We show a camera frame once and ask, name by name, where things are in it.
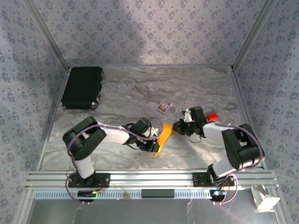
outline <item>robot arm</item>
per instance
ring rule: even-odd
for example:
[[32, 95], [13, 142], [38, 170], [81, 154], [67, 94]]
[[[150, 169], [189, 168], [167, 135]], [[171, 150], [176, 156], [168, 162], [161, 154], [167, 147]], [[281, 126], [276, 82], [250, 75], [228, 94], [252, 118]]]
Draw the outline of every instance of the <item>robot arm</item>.
[[67, 131], [63, 135], [63, 141], [81, 178], [86, 179], [94, 174], [90, 154], [100, 143], [115, 142], [128, 146], [136, 144], [142, 151], [157, 152], [157, 131], [146, 118], [140, 119], [136, 124], [108, 126], [88, 117]]
[[195, 133], [225, 146], [227, 157], [208, 166], [211, 182], [220, 181], [229, 174], [256, 166], [264, 160], [264, 151], [248, 124], [219, 124], [214, 122], [218, 118], [217, 114], [205, 116], [201, 106], [186, 109], [183, 114], [184, 119], [173, 125], [173, 131], [188, 136]]

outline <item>black case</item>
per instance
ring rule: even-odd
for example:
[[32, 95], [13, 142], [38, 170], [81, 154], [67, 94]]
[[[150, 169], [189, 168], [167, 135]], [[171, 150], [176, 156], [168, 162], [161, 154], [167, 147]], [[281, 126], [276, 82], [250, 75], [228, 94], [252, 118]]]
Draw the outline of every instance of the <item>black case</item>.
[[95, 109], [103, 84], [100, 67], [74, 67], [70, 71], [61, 102], [66, 109]]

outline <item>enclosure wall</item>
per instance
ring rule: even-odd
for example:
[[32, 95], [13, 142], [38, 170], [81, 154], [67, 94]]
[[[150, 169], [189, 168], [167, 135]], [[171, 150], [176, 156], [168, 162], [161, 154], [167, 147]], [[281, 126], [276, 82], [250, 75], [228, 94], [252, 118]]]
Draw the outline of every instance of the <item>enclosure wall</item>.
[[23, 2], [0, 7], [0, 223], [11, 223], [65, 72]]
[[70, 66], [231, 65], [264, 0], [35, 0]]
[[268, 168], [278, 171], [294, 223], [299, 223], [299, 2], [278, 1], [237, 78]]

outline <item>yellow object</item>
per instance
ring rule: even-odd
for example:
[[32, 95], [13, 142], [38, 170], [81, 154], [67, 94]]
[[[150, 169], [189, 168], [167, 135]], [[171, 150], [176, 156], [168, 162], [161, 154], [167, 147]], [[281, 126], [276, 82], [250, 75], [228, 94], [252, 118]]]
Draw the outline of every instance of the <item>yellow object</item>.
[[172, 125], [170, 124], [163, 124], [163, 131], [158, 139], [158, 144], [160, 146], [159, 151], [155, 154], [155, 157], [160, 153], [163, 145], [168, 140], [169, 136], [172, 133]]

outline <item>small card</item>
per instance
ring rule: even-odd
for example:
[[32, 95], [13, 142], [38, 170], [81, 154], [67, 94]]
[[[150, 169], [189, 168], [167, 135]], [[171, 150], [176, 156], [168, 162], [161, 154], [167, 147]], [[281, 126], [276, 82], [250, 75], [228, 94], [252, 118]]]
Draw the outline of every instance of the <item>small card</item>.
[[171, 105], [172, 105], [172, 102], [170, 102], [167, 99], [164, 99], [157, 107], [157, 110], [159, 110], [162, 113], [166, 113], [166, 111], [171, 107]]

